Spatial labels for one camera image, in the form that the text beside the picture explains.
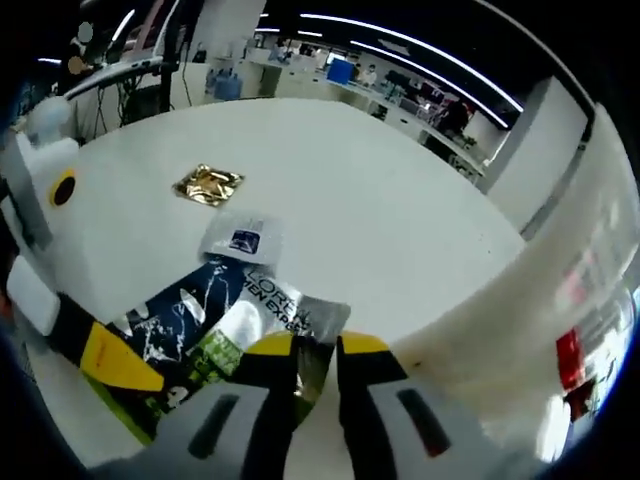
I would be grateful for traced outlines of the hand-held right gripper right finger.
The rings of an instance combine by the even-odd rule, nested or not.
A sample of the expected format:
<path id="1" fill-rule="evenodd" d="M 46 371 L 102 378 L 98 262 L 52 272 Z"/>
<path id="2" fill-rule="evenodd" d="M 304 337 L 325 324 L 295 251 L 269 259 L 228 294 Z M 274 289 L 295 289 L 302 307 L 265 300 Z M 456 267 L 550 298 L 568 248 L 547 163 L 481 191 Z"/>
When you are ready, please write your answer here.
<path id="1" fill-rule="evenodd" d="M 379 338 L 337 341 L 339 421 L 357 479 L 535 479 L 541 461 L 498 446 L 479 420 L 410 376 Z"/>

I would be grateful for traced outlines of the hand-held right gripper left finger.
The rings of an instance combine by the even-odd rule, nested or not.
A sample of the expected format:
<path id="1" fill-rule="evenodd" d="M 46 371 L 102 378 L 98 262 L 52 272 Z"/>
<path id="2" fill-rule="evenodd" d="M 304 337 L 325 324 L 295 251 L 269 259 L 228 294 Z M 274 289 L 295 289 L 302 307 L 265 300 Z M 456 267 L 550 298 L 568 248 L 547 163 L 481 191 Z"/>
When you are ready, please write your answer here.
<path id="1" fill-rule="evenodd" d="M 228 382 L 208 385 L 158 425 L 136 455 L 93 468 L 95 479 L 280 479 L 295 426 L 298 342 L 270 334 Z"/>

